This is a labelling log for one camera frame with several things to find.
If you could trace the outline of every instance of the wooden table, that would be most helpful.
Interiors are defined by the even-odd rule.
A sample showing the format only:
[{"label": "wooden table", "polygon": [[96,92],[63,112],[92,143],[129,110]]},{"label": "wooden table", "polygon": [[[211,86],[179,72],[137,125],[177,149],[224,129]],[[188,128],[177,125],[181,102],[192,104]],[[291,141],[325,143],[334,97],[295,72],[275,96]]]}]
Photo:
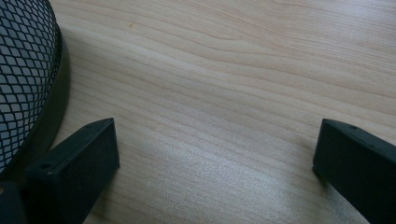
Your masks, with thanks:
[{"label": "wooden table", "polygon": [[86,223],[366,223],[312,159],[323,118],[396,144],[395,1],[50,2],[72,64],[55,143],[116,121]]}]

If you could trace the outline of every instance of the black metal mesh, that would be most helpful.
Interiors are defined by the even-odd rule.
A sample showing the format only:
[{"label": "black metal mesh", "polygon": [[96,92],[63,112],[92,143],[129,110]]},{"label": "black metal mesh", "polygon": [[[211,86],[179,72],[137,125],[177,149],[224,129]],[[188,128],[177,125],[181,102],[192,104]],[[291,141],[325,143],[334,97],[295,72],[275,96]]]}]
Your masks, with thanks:
[{"label": "black metal mesh", "polygon": [[46,101],[59,67],[59,38],[47,0],[0,0],[0,173]]}]

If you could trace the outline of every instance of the mesh grille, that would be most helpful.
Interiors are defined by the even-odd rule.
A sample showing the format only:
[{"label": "mesh grille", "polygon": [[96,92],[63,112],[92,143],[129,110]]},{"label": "mesh grille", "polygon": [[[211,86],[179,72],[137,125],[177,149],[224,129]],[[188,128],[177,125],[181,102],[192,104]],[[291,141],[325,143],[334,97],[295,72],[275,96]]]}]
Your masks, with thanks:
[{"label": "mesh grille", "polygon": [[0,173],[46,101],[59,67],[59,41],[47,0],[0,0]]}]

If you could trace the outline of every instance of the light wood surface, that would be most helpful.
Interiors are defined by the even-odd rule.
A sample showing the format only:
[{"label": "light wood surface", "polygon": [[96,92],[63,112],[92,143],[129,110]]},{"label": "light wood surface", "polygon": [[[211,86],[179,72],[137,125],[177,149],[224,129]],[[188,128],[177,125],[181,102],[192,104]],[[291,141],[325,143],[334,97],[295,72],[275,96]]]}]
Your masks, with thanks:
[{"label": "light wood surface", "polygon": [[396,2],[50,0],[72,83],[55,143],[116,121],[86,223],[366,223],[312,173],[323,118],[396,144]]}]

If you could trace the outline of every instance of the wood grain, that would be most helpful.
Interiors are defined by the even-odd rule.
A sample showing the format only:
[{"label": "wood grain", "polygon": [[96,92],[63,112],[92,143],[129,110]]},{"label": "wood grain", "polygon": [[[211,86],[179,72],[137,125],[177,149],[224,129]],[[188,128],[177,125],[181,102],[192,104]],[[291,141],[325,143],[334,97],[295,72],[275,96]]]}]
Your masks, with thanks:
[{"label": "wood grain", "polygon": [[55,142],[117,127],[86,223],[366,223],[312,158],[323,118],[396,144],[396,2],[50,2],[72,67]]}]

